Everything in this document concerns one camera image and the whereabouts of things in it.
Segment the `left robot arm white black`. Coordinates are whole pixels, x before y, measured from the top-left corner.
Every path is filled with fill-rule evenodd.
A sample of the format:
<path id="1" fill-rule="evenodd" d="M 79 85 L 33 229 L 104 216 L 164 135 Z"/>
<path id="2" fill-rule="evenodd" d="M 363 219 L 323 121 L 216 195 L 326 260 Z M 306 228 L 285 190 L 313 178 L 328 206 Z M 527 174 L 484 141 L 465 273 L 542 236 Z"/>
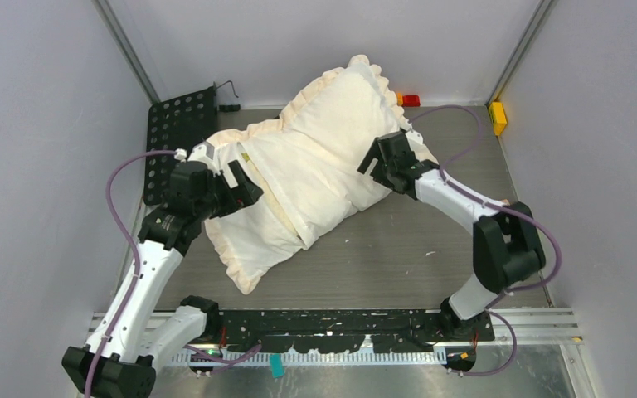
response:
<path id="1" fill-rule="evenodd" d="M 79 392 L 86 397 L 148 397 L 160 370 L 185 345 L 220 336 L 217 303 L 198 296 L 185 298 L 152 332 L 145 329 L 203 222 L 252 206 L 262 194 L 237 160 L 218 172 L 198 161 L 173 169 L 162 203 L 143 219 L 133 263 L 100 325 L 83 347 L 68 347 L 62 358 Z"/>

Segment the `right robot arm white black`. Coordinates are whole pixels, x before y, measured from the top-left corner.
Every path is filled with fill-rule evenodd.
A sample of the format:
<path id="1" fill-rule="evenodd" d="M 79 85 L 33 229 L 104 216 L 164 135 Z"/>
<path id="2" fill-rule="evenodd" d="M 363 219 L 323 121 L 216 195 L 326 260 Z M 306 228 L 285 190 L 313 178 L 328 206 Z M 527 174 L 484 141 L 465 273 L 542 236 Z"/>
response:
<path id="1" fill-rule="evenodd" d="M 495 201 L 459 183 L 439 164 L 418 159 L 404 131 L 375 138 L 357 170 L 433 206 L 471 235 L 473 273 L 440 305 L 436 324 L 442 336 L 463 339 L 473 330 L 474 319 L 507 288 L 546 264 L 528 206 Z"/>

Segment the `cream ruffled pillowcase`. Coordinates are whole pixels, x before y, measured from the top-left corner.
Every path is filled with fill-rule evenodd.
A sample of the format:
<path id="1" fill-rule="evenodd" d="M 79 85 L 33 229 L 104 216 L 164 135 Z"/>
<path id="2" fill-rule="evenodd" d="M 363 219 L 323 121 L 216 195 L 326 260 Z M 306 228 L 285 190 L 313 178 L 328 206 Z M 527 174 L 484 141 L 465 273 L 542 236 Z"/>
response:
<path id="1" fill-rule="evenodd" d="M 375 138 L 409 127 L 381 67 L 356 55 L 306 85 L 277 118 L 214 133 L 207 140 L 214 163 L 237 161 L 263 192 L 256 204 L 205 224 L 240 292 L 384 199 L 388 190 L 358 166 Z"/>

